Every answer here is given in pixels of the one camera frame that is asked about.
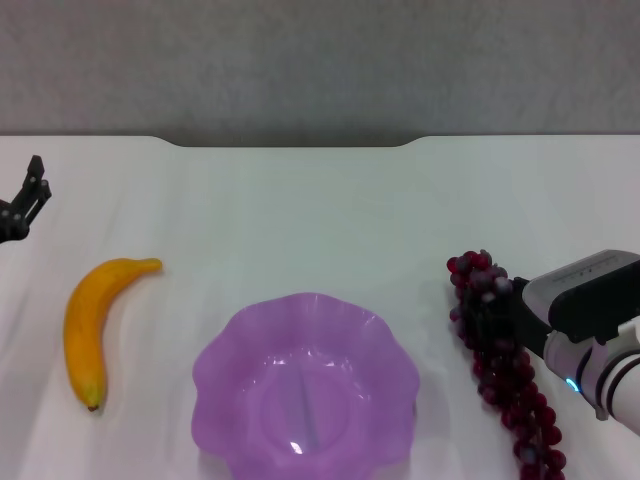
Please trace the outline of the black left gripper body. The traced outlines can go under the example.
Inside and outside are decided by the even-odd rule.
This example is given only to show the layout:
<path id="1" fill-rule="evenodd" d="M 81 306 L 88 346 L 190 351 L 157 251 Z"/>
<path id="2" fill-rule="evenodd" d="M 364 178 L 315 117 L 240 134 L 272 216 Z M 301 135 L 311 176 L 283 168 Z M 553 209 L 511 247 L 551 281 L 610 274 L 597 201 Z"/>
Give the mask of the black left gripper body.
<path id="1" fill-rule="evenodd" d="M 8 203 L 1 201 L 1 242 L 20 241 L 29 234 L 26 207 L 22 201 Z"/>

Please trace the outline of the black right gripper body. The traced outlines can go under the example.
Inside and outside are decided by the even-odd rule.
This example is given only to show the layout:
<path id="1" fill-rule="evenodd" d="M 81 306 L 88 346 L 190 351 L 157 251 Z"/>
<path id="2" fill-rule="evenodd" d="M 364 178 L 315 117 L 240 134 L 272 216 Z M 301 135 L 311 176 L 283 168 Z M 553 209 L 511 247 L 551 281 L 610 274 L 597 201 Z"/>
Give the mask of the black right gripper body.
<path id="1" fill-rule="evenodd" d="M 524 302 L 524 287 L 528 280 L 515 277 L 511 280 L 512 292 L 506 300 L 507 317 L 517 342 L 544 358 L 544 347 L 552 328 L 540 320 Z"/>

